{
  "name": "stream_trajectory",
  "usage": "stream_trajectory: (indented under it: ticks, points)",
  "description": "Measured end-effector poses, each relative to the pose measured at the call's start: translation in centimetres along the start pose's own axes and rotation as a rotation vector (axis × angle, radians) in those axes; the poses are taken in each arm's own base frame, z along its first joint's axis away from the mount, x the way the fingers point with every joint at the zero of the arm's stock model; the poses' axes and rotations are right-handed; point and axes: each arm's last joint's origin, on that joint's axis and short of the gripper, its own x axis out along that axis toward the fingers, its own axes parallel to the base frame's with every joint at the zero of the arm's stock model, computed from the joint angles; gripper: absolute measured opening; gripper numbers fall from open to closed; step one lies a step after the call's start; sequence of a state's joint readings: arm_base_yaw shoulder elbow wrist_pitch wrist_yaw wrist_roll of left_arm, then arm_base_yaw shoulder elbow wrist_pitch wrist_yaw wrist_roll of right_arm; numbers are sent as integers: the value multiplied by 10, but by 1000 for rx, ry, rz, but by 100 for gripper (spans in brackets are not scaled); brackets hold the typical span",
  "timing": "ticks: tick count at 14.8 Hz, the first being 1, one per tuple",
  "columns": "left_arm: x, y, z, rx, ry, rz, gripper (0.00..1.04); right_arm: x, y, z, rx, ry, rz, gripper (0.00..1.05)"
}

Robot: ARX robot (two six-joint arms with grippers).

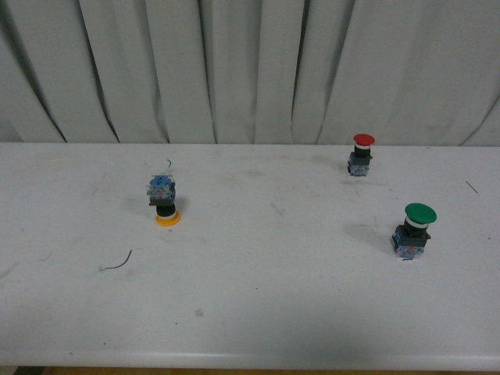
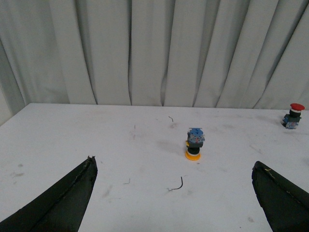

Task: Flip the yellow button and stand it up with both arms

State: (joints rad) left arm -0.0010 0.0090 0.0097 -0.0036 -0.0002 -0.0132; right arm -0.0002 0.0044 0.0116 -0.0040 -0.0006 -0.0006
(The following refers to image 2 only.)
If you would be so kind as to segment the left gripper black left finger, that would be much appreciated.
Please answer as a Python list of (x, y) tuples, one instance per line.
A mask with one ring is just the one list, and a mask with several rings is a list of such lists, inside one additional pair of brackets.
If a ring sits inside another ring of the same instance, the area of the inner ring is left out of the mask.
[(0, 223), (2, 232), (76, 232), (94, 188), (98, 168), (88, 157), (33, 201)]

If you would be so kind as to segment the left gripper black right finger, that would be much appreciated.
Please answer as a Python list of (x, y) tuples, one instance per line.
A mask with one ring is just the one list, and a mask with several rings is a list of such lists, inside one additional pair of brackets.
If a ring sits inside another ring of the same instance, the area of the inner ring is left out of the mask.
[(252, 184), (274, 232), (309, 230), (309, 193), (260, 161), (254, 164)]

